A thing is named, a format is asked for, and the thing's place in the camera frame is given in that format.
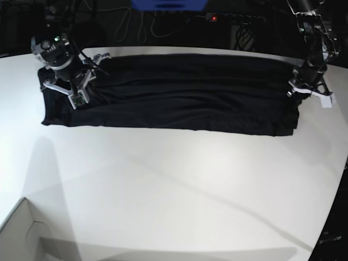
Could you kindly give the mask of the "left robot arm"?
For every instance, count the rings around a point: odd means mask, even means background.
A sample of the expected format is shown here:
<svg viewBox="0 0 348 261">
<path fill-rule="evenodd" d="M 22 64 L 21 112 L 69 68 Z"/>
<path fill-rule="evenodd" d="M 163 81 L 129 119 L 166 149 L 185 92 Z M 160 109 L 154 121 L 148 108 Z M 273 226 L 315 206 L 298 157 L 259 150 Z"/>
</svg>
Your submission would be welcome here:
<svg viewBox="0 0 348 261">
<path fill-rule="evenodd" d="M 331 108 L 335 103 L 324 80 L 327 65 L 340 53 L 340 46 L 332 22 L 325 10 L 325 1 L 287 1 L 296 17 L 297 28 L 308 47 L 308 53 L 301 67 L 293 69 L 293 77 L 289 80 L 294 93 L 314 95 L 320 98 L 323 108 Z"/>
</svg>

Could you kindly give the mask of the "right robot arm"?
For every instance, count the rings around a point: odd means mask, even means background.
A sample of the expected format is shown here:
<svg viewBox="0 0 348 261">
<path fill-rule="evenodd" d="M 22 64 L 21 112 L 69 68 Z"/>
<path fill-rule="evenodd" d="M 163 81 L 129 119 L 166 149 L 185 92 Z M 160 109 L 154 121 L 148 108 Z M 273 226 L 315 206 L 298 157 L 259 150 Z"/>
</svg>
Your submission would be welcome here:
<svg viewBox="0 0 348 261">
<path fill-rule="evenodd" d="M 110 57 L 98 54 L 89 57 L 84 50 L 105 43 L 106 34 L 96 22 L 97 2 L 86 11 L 89 19 L 78 22 L 82 1 L 55 1 L 45 10 L 47 27 L 34 35 L 30 49 L 34 57 L 51 70 L 53 77 L 43 82 L 43 87 L 68 97 L 86 97 L 85 88 L 95 79 L 95 73 L 107 71 L 100 63 Z"/>
</svg>

